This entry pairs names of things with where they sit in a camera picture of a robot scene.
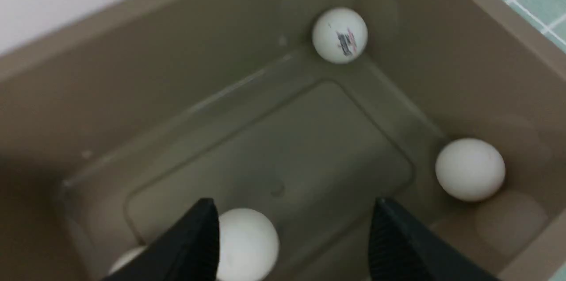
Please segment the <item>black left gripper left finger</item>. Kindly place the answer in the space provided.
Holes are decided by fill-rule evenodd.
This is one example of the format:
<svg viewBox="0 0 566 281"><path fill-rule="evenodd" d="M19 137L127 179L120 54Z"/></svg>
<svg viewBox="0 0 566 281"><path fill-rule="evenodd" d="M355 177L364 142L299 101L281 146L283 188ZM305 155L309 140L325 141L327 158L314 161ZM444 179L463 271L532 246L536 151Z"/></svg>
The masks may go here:
<svg viewBox="0 0 566 281"><path fill-rule="evenodd" d="M141 254L105 281L215 281L220 262L220 215L200 198Z"/></svg>

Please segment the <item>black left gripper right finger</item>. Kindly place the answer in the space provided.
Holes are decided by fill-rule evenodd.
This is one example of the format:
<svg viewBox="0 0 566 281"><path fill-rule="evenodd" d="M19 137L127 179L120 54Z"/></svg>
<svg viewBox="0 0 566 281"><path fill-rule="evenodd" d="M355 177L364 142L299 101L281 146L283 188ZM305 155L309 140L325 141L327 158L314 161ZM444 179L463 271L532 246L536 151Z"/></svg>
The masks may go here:
<svg viewBox="0 0 566 281"><path fill-rule="evenodd" d="M377 198L368 242L372 281L495 281L400 203Z"/></svg>

